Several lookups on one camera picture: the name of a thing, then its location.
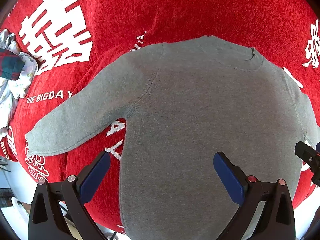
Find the blue gripper pad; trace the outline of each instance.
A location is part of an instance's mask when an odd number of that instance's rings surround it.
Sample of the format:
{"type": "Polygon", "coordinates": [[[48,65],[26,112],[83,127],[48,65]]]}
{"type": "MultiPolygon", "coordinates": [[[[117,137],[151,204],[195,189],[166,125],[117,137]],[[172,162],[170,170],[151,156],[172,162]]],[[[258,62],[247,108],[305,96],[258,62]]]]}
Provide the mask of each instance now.
{"type": "Polygon", "coordinates": [[[213,157],[213,166],[232,201],[242,205],[245,198],[244,188],[233,173],[231,167],[227,165],[226,161],[219,153],[216,153],[213,157]]]}
{"type": "Polygon", "coordinates": [[[320,153],[320,142],[316,145],[316,151],[320,153]]]}
{"type": "Polygon", "coordinates": [[[88,203],[92,200],[100,183],[110,168],[110,163],[109,153],[105,152],[80,186],[79,200],[81,204],[88,203]]]}

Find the gray sweatshirt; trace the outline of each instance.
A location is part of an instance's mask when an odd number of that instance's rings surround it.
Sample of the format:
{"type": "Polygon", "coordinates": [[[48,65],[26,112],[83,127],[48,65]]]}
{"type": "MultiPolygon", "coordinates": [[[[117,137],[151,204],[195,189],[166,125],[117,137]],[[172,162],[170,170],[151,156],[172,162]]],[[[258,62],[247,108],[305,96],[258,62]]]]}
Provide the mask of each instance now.
{"type": "Polygon", "coordinates": [[[132,240],[221,233],[238,206],[213,168],[216,152],[261,181],[285,179],[293,197],[302,163],[294,146],[319,142],[311,103],[283,69],[254,48],[204,36],[121,56],[35,125],[29,153],[67,152],[121,117],[119,201],[132,240]]]}

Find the red blanket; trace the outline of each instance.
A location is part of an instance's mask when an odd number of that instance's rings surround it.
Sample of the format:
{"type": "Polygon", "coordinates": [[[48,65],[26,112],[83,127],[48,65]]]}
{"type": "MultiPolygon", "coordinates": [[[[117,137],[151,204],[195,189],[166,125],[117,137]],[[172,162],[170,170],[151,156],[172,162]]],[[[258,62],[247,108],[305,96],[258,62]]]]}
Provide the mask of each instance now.
{"type": "MultiPolygon", "coordinates": [[[[111,168],[86,207],[96,222],[118,232],[123,231],[118,176],[125,120],[53,157],[27,158],[25,134],[122,54],[203,35],[255,47],[302,83],[320,125],[318,25],[305,0],[19,0],[2,27],[15,32],[21,49],[41,64],[10,123],[13,152],[36,181],[54,182],[77,174],[101,150],[113,148],[111,168]]],[[[310,169],[303,169],[295,207],[315,188],[310,169]]]]}

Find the black cable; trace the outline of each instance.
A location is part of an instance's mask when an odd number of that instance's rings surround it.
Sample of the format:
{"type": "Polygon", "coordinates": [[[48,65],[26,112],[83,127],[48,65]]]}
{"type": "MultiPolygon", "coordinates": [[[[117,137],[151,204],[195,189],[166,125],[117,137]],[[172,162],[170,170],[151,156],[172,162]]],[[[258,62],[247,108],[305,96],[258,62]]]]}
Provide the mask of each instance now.
{"type": "Polygon", "coordinates": [[[69,211],[66,210],[64,206],[62,206],[60,203],[59,203],[59,205],[60,205],[60,207],[61,207],[67,214],[69,214],[69,211]]]}
{"type": "Polygon", "coordinates": [[[109,240],[115,239],[116,234],[117,234],[117,232],[115,231],[109,240]]]}

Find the screw head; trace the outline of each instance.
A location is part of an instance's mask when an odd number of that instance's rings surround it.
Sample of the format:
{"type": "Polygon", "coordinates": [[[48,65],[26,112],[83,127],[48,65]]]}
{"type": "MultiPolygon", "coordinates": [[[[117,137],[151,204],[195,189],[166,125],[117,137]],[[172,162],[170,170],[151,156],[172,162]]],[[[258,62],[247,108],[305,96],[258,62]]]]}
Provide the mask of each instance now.
{"type": "Polygon", "coordinates": [[[75,181],[76,180],[76,176],[75,175],[70,175],[69,177],[68,177],[68,181],[69,182],[73,182],[73,181],[75,181]]]}
{"type": "Polygon", "coordinates": [[[41,179],[41,180],[38,181],[39,185],[43,185],[44,183],[45,183],[45,179],[41,179]]]}
{"type": "Polygon", "coordinates": [[[255,176],[250,175],[250,176],[248,176],[248,181],[250,181],[250,182],[256,182],[256,181],[257,181],[257,178],[256,178],[255,176]]]}
{"type": "Polygon", "coordinates": [[[285,185],[285,180],[284,179],[279,179],[279,184],[284,186],[285,185]]]}

